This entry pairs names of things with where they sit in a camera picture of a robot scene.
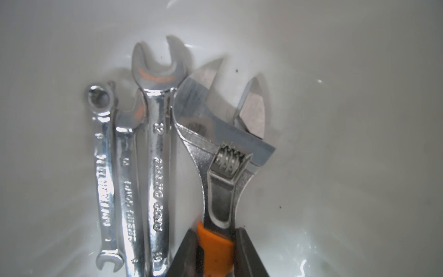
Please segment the medium silver open-end wrench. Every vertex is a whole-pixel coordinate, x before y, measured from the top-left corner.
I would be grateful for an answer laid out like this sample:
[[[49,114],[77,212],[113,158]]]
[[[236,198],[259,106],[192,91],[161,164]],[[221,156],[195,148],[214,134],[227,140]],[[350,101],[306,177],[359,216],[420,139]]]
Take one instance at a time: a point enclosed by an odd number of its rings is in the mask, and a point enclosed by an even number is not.
[[[184,62],[171,54],[166,70],[156,72],[148,66],[143,44],[132,54],[132,76],[147,106],[147,239],[148,274],[163,277],[170,267],[170,143],[173,96],[186,77]]]

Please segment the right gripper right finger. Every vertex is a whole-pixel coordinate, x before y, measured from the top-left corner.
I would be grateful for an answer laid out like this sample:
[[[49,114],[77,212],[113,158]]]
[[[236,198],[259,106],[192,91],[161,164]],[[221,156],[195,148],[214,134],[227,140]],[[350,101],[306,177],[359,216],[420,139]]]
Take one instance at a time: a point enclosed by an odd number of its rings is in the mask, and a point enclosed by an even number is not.
[[[235,230],[234,276],[269,277],[247,231],[242,227]]]

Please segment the orange handled adjustable wrench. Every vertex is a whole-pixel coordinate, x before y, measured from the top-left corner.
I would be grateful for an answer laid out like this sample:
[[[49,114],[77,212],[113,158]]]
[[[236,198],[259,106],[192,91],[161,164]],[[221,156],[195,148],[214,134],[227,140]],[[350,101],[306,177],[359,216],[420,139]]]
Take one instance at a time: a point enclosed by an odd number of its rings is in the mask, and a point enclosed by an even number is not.
[[[240,197],[275,151],[264,141],[265,104],[256,78],[248,82],[232,122],[209,109],[207,97],[221,64],[214,60],[193,71],[173,101],[175,129],[196,165],[203,192],[197,237],[205,277],[226,277],[233,272]]]

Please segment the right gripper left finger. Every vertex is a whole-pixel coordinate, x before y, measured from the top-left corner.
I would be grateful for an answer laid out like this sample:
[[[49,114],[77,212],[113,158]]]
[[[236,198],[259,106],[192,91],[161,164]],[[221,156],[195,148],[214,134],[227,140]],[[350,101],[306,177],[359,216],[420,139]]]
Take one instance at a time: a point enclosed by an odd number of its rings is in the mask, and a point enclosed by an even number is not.
[[[203,249],[198,243],[197,233],[189,229],[171,262],[166,277],[202,277]]]

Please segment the white plastic storage box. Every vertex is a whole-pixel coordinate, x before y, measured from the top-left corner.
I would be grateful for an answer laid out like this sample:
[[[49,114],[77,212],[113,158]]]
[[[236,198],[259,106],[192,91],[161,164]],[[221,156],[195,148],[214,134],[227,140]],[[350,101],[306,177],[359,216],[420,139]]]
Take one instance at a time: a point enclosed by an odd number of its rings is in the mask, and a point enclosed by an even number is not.
[[[273,277],[443,274],[441,1],[2,1],[1,275],[111,277],[87,85],[133,105],[150,66],[223,58],[225,121],[257,77],[275,153],[236,222]]]

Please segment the small silver ring wrench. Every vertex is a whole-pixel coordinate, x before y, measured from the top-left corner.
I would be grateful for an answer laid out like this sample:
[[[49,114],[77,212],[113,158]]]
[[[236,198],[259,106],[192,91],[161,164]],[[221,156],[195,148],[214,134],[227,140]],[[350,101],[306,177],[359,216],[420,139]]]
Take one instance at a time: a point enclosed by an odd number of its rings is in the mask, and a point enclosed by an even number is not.
[[[98,203],[100,251],[96,266],[102,270],[106,263],[119,271],[124,258],[118,246],[118,223],[114,185],[114,118],[118,98],[115,82],[93,83],[85,89],[85,103],[91,113],[93,131],[93,167]]]

